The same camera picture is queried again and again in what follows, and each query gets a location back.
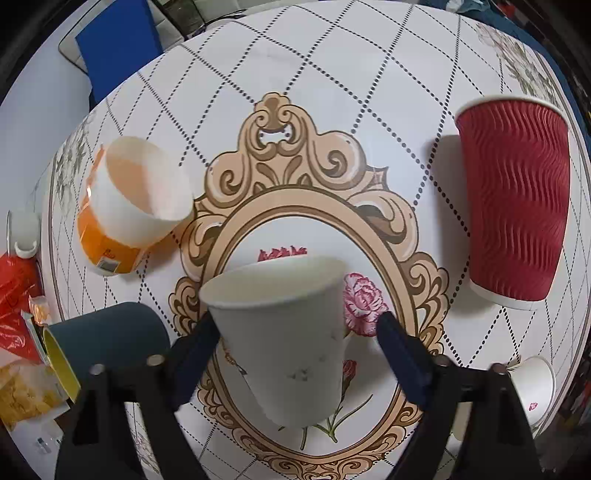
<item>orange label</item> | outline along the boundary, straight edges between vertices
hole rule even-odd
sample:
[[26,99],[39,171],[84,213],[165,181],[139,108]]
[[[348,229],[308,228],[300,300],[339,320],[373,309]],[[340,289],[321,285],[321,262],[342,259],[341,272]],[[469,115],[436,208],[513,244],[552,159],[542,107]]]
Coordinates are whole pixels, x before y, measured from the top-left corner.
[[[103,154],[104,150],[101,147],[93,162],[87,180],[88,186],[92,186],[95,170]],[[129,247],[103,233],[90,207],[88,192],[82,200],[77,226],[82,250],[90,262],[102,270],[113,273],[129,273],[144,256],[146,249]]]

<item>metal bolt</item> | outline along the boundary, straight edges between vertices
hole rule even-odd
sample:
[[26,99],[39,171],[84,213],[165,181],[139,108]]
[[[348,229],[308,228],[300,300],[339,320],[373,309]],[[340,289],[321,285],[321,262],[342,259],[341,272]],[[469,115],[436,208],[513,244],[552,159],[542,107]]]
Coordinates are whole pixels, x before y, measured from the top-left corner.
[[507,374],[507,367],[504,364],[492,364],[491,370],[496,374],[500,374],[500,375]]
[[164,355],[150,355],[146,360],[149,367],[157,367],[164,362]]
[[91,375],[100,375],[102,372],[105,371],[105,366],[103,364],[96,364],[90,367],[90,374]]
[[442,353],[440,355],[436,355],[433,361],[440,367],[449,367],[452,364],[452,361],[449,359],[449,357],[447,355],[443,355]]

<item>red wavy texture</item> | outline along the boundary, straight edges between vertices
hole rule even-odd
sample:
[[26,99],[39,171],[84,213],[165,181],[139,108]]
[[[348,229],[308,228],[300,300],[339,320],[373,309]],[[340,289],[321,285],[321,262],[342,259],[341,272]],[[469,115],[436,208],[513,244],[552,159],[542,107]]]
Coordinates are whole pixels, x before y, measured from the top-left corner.
[[470,278],[513,299],[542,300],[569,210],[568,127],[548,107],[483,103],[456,121],[470,201]]

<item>table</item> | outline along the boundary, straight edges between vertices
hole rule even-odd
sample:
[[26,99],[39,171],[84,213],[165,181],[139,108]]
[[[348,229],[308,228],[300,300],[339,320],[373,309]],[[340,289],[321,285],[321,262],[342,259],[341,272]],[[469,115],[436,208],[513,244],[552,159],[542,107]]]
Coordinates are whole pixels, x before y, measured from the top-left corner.
[[[453,112],[480,95],[529,93],[569,119],[571,202],[544,308],[506,309],[466,287],[470,222]],[[178,158],[195,214],[136,272],[86,267],[75,231],[92,158],[119,135]],[[459,365],[542,355],[552,418],[589,331],[589,158],[545,60],[497,30],[395,2],[318,2],[263,12],[174,48],[112,92],[56,154],[44,222],[47,290],[62,319],[122,301],[152,307],[170,339],[194,327],[199,285],[285,255],[348,262],[351,333],[341,410],[320,425],[267,420],[220,347],[177,418],[212,478],[383,479],[420,412],[405,402],[369,320],[394,309],[408,332]],[[356,316],[365,296],[366,316]],[[139,409],[129,406],[144,463]],[[447,478],[457,442],[439,474]]]

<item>barcode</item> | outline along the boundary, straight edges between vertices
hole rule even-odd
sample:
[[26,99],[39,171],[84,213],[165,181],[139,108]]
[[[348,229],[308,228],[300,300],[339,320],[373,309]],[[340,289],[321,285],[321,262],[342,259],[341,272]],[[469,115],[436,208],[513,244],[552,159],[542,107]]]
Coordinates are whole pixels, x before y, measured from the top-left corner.
[[101,257],[97,267],[106,270],[107,272],[115,273],[117,267],[121,262],[117,262],[117,260],[111,260],[110,258]]

